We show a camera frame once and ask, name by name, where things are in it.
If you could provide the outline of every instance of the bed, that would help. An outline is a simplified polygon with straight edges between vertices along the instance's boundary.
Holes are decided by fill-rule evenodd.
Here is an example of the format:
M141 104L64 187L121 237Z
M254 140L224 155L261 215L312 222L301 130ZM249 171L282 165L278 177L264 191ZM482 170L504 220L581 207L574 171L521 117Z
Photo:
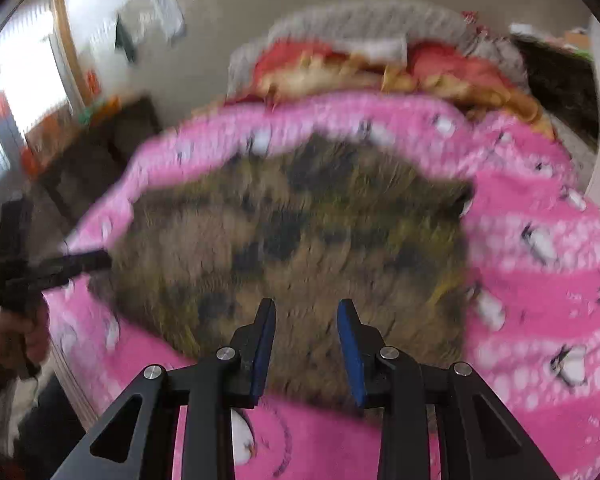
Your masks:
M454 27L458 41L470 40L466 30ZM233 74L240 73L236 59ZM600 210L576 189L569 153L512 116L492 112L470 123L435 98L371 91L316 96L274 110L234 105L142 145L123 178L67 240L68 250L111 247L130 224L132 203L143 190L194 179L220 166L254 135L264 132L267 153L275 154L315 130L359 138L362 123L375 142L416 163L425 175L474 180L475 197L462 218L472 268L468 285L478 288L466 324L466 361L561 478L595 478L600 471ZM87 284L88 276L81 276L46 298L59 379L88 428L146 365L172 369L188 363L162 341L115 319L89 295ZM376 476L379 430L374 426L274 396L265 396L248 419L256 451L236 467L238 479ZM440 464L433 438L432 448L435 478ZM178 464L176 452L176 477Z

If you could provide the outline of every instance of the bolt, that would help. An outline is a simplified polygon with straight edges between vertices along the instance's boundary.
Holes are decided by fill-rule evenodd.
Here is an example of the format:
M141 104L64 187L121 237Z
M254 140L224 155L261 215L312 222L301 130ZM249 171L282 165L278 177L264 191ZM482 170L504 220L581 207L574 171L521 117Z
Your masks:
M474 369L471 368L467 363L463 363L463 362L459 362L454 364L454 372L458 375L461 375L462 377L467 377L468 375L471 375L471 372Z
M162 368L160 368L158 365L150 365L144 369L143 375L145 379L155 379L160 377L161 374Z
M235 350L230 346L223 346L216 352L216 357L221 361L228 361L229 359L233 359L235 356Z
M392 346L385 346L380 351L380 357L383 359L397 359L398 355L400 355L400 352Z

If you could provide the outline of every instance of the camouflage cloth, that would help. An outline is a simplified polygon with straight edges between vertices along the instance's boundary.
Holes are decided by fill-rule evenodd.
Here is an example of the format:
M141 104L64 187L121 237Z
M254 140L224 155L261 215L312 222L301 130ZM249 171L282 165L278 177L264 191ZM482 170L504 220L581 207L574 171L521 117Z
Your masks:
M366 144L313 136L280 156L235 157L134 206L91 290L120 316L196 359L253 321L278 316L267 389L352 406L335 323L341 298L420 362L461 355L462 181L433 181Z

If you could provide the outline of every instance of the human hand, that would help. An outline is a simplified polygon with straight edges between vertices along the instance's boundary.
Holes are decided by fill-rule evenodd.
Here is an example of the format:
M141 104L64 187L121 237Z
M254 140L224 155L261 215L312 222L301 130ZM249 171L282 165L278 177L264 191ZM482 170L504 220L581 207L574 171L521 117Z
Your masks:
M21 336L24 336L26 355L33 364L45 360L49 351L49 311L40 298L35 321L0 307L0 365L17 370L23 361Z

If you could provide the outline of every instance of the triangular cutout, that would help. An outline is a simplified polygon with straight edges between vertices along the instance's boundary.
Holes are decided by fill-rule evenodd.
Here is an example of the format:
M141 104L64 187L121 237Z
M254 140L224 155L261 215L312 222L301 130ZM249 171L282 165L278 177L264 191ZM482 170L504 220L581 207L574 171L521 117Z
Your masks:
M126 462L142 406L142 397L131 397L91 444L91 454L122 464Z
M487 399L475 395L474 408L487 458L503 458L520 452L521 444Z

